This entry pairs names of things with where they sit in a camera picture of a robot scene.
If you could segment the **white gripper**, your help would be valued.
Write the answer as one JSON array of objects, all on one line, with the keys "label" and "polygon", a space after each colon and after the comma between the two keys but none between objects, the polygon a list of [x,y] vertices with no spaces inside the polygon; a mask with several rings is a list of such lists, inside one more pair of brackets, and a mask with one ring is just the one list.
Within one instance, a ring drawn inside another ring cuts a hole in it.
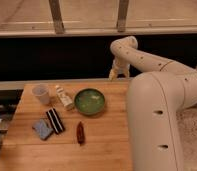
[{"label": "white gripper", "polygon": [[122,59],[115,58],[113,60],[112,69],[109,72],[109,80],[115,80],[117,78],[117,74],[123,74],[125,78],[130,78],[130,65]]}]

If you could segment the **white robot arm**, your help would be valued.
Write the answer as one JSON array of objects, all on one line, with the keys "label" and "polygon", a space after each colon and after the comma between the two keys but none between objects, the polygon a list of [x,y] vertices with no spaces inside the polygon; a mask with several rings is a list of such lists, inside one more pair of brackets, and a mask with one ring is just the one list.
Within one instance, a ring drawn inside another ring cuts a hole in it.
[{"label": "white robot arm", "polygon": [[111,80],[130,67],[141,71],[126,96],[133,170],[184,171],[176,113],[197,104],[197,70],[139,50],[133,36],[113,41],[110,50]]}]

